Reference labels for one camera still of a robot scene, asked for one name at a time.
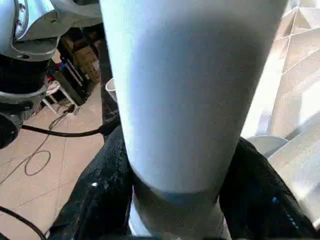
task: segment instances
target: silver metal surface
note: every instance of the silver metal surface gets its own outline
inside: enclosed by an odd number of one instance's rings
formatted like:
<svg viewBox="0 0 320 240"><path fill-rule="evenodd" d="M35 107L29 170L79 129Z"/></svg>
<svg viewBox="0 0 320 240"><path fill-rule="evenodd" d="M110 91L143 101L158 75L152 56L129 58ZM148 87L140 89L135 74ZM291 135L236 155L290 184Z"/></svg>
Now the silver metal surface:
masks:
<svg viewBox="0 0 320 240"><path fill-rule="evenodd" d="M0 54L28 62L50 59L70 27L102 21L99 4L72 0L0 0Z"/></svg>
<svg viewBox="0 0 320 240"><path fill-rule="evenodd" d="M201 220L217 201L286 3L100 2L137 211L153 233L165 225L220 237L219 217Z"/></svg>
<svg viewBox="0 0 320 240"><path fill-rule="evenodd" d="M29 9L26 0L18 0L18 7L16 11L18 19L15 24L15 38L17 39L24 32L29 20Z"/></svg>
<svg viewBox="0 0 320 240"><path fill-rule="evenodd" d="M28 94L14 94L0 91L0 103L20 104L26 101L33 103L33 108L26 110L22 114L22 119L27 120L31 117L32 112L39 106L41 100L46 96L47 86L43 85L38 91Z"/></svg>
<svg viewBox="0 0 320 240"><path fill-rule="evenodd" d="M101 23L99 4L77 5L72 0L28 0L29 21L18 41L61 36L71 27Z"/></svg>
<svg viewBox="0 0 320 240"><path fill-rule="evenodd" d="M320 122L269 157L313 226L320 229Z"/></svg>

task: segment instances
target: cardboard box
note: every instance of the cardboard box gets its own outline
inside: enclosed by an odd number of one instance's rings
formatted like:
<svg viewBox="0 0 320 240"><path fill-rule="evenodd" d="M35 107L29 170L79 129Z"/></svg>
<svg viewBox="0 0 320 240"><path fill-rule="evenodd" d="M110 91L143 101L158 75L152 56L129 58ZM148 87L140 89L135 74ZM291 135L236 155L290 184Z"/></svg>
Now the cardboard box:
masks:
<svg viewBox="0 0 320 240"><path fill-rule="evenodd" d="M94 51L90 46L86 46L74 53L75 64L78 64L85 73L89 75L91 81L95 83L100 82L100 67L99 60L96 57Z"/></svg>

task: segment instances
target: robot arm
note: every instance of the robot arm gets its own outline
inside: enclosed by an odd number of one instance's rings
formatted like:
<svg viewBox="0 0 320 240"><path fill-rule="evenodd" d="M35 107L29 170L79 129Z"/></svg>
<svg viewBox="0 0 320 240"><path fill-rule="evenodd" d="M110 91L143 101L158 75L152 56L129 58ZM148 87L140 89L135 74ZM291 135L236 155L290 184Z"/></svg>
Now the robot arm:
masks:
<svg viewBox="0 0 320 240"><path fill-rule="evenodd" d="M99 4L72 0L0 0L0 149L45 97L46 71L70 27L102 21Z"/></svg>

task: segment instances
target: beige floor tile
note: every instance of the beige floor tile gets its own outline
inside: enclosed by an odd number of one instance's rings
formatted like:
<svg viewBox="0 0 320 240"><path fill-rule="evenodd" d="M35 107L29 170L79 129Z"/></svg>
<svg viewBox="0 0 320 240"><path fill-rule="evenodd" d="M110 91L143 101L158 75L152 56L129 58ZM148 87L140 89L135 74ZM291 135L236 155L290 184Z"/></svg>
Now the beige floor tile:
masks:
<svg viewBox="0 0 320 240"><path fill-rule="evenodd" d="M55 206L54 218L56 218L59 215L60 210L65 205L65 203L68 201L70 194L75 187L76 182L77 181L74 180L74 181L68 182L68 183L59 187L58 198L56 200L56 206Z"/></svg>
<svg viewBox="0 0 320 240"><path fill-rule="evenodd" d="M59 138L43 145L41 150L50 151L51 159L48 165L38 174L34 176L25 175L25 163L18 167L10 178L0 186L0 205L15 208L58 188L65 141L65 138ZM27 156L28 154L23 154L14 159L7 170L7 174ZM31 174L41 169L47 159L48 154L46 152L35 155L27 168L27 172Z"/></svg>
<svg viewBox="0 0 320 240"><path fill-rule="evenodd" d="M57 196L58 189L12 210L31 221L44 233L53 223ZM29 227L6 214L0 216L0 232L10 240L39 240Z"/></svg>
<svg viewBox="0 0 320 240"><path fill-rule="evenodd" d="M0 166L0 182L7 176L7 171L10 165L11 165L11 162L7 162Z"/></svg>
<svg viewBox="0 0 320 240"><path fill-rule="evenodd" d="M51 112L47 107L44 107L36 116L24 122L25 125L30 125L38 128L48 129L49 124L56 119L57 116ZM58 124L54 130L66 132L68 126L68 119L65 118ZM41 144L46 138L45 134L21 129L18 137L9 146L0 150L0 165L16 159L24 154L31 154L34 149ZM50 136L47 140L51 142L57 136Z"/></svg>
<svg viewBox="0 0 320 240"><path fill-rule="evenodd" d="M68 132L81 132L81 127L92 122L102 123L101 110L97 113L98 107L84 104L80 106L79 112L74 116L68 116Z"/></svg>
<svg viewBox="0 0 320 240"><path fill-rule="evenodd" d="M85 132L95 129L99 124L90 122L78 129ZM79 177L80 173L98 153L104 143L101 134L93 136L68 138L63 156L61 184L66 184Z"/></svg>

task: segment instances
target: black fabric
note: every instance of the black fabric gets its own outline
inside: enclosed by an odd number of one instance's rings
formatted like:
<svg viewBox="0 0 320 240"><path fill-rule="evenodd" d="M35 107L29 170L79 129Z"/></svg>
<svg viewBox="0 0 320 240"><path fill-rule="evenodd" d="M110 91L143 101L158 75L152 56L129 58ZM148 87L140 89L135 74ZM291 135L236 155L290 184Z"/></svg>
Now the black fabric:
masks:
<svg viewBox="0 0 320 240"><path fill-rule="evenodd" d="M50 240L95 240L127 232L132 174L118 126L80 175L50 228Z"/></svg>
<svg viewBox="0 0 320 240"><path fill-rule="evenodd" d="M95 240L126 234L132 184L122 130L117 127L79 177L49 239ZM233 239L318 237L267 159L243 138L219 201Z"/></svg>
<svg viewBox="0 0 320 240"><path fill-rule="evenodd" d="M223 183L220 206L234 239L317 237L286 184L243 138Z"/></svg>

